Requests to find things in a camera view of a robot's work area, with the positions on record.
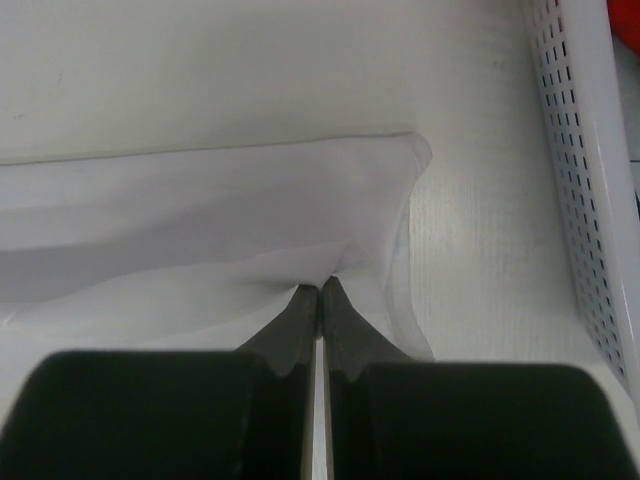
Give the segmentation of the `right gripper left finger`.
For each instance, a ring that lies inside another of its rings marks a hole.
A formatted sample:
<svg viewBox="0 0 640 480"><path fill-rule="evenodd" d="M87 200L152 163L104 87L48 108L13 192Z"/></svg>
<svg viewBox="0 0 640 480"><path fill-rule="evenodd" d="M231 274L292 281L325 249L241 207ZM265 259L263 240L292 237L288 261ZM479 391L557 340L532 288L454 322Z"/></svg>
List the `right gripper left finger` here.
<svg viewBox="0 0 640 480"><path fill-rule="evenodd" d="M318 292L232 351L67 351L27 378L5 479L305 479Z"/></svg>

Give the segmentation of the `white t shirt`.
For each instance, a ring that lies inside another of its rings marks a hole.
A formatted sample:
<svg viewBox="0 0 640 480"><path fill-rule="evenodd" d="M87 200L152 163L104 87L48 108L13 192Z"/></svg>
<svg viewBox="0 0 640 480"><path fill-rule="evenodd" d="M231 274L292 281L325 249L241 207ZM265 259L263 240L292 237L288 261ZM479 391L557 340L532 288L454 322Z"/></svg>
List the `white t shirt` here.
<svg viewBox="0 0 640 480"><path fill-rule="evenodd" d="M430 159L403 134L3 166L2 403L58 351L235 348L331 276L430 358L408 242Z"/></svg>

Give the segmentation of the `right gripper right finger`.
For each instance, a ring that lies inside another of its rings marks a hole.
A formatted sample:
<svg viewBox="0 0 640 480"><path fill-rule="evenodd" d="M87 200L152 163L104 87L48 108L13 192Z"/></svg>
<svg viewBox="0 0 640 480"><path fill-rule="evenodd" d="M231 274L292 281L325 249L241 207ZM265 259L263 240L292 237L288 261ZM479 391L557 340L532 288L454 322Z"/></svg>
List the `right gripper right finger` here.
<svg viewBox="0 0 640 480"><path fill-rule="evenodd" d="M568 365L420 362L322 291L337 479L635 479L595 380Z"/></svg>

